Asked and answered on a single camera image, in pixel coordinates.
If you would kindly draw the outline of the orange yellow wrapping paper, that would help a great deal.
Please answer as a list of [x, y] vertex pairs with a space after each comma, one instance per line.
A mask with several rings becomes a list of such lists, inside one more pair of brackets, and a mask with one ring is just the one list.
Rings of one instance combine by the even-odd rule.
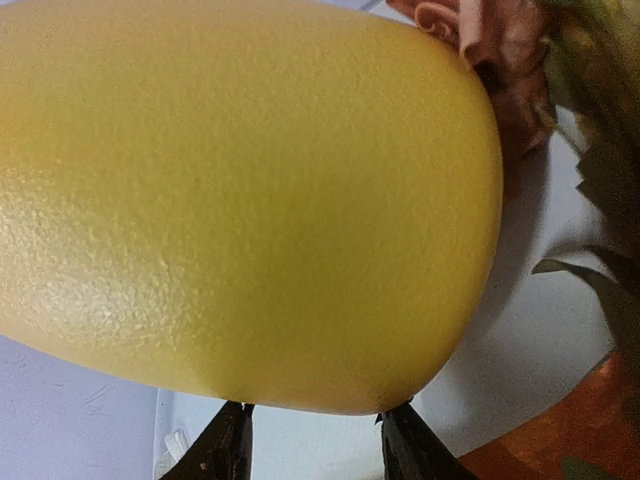
[[633, 393], [624, 359], [613, 351], [559, 403], [459, 460], [480, 479], [562, 479], [568, 458], [637, 479]]

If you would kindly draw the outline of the yellow ceramic vase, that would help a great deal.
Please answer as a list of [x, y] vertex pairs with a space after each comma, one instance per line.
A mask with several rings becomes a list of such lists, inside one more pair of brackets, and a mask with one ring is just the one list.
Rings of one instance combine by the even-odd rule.
[[1, 8], [1, 332], [166, 389], [372, 414], [459, 344], [499, 232], [478, 78], [304, 1]]

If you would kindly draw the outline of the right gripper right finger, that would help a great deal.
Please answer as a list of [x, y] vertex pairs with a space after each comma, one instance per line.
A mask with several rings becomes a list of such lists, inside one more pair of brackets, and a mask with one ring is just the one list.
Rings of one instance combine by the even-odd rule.
[[386, 480], [478, 480], [449, 451], [409, 402], [380, 413]]

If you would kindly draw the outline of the cream printed ribbon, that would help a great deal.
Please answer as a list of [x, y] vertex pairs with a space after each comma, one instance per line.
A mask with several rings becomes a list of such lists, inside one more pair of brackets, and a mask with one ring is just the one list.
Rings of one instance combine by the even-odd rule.
[[163, 439], [164, 446], [154, 467], [154, 478], [161, 479], [184, 457], [190, 445], [184, 432], [176, 430]]

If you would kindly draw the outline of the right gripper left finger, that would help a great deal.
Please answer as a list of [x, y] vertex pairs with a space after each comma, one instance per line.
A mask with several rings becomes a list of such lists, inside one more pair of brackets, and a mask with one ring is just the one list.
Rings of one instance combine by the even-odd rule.
[[227, 401], [167, 480], [249, 480], [253, 449], [253, 404]]

